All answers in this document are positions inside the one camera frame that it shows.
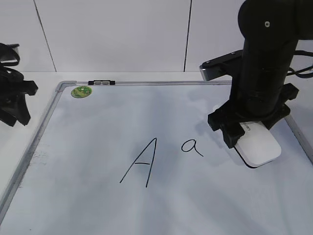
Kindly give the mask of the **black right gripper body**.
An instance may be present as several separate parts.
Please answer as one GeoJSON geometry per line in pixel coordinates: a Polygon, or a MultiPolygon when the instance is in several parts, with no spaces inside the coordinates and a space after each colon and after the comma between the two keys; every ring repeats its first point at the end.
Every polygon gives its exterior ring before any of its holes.
{"type": "Polygon", "coordinates": [[[298,93],[299,89],[288,83],[274,95],[231,98],[208,115],[208,124],[213,131],[217,131],[220,129],[220,123],[262,122],[277,111],[291,111],[286,102],[296,99],[298,93]]]}

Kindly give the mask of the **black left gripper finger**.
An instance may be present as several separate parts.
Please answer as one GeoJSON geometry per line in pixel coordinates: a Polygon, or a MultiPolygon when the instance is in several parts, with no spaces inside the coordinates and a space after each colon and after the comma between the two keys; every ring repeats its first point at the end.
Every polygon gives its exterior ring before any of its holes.
{"type": "Polygon", "coordinates": [[[0,100],[0,120],[6,125],[13,127],[18,121],[26,126],[30,119],[25,94],[18,94],[0,100]]]}

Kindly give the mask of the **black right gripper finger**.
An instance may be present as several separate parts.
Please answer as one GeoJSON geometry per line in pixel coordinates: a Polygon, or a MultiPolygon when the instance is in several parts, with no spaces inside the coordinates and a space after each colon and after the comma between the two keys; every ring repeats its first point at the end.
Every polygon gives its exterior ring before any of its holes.
{"type": "Polygon", "coordinates": [[[271,117],[262,121],[262,124],[270,130],[278,121],[290,114],[290,111],[277,111],[271,117]]]}
{"type": "Polygon", "coordinates": [[[223,140],[229,149],[233,148],[238,140],[245,134],[240,123],[220,123],[223,140]]]}

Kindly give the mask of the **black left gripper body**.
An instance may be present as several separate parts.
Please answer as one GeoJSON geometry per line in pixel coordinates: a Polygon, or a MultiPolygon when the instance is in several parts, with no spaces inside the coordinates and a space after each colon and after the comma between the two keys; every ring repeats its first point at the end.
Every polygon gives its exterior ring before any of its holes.
{"type": "Polygon", "coordinates": [[[36,94],[38,86],[34,81],[24,79],[24,75],[9,67],[0,67],[0,102],[14,103],[25,95],[36,94]]]}

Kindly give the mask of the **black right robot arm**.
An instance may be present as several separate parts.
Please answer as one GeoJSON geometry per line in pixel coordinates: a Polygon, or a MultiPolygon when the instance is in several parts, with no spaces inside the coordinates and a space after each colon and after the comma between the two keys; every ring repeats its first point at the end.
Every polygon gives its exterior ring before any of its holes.
{"type": "Polygon", "coordinates": [[[221,130],[225,144],[233,148],[245,134],[243,122],[261,122],[270,129],[290,114],[286,102],[299,90],[285,83],[300,40],[313,38],[313,3],[310,0],[246,0],[238,13],[244,47],[202,63],[204,80],[224,75],[232,78],[228,101],[208,115],[213,131],[221,130]]]}

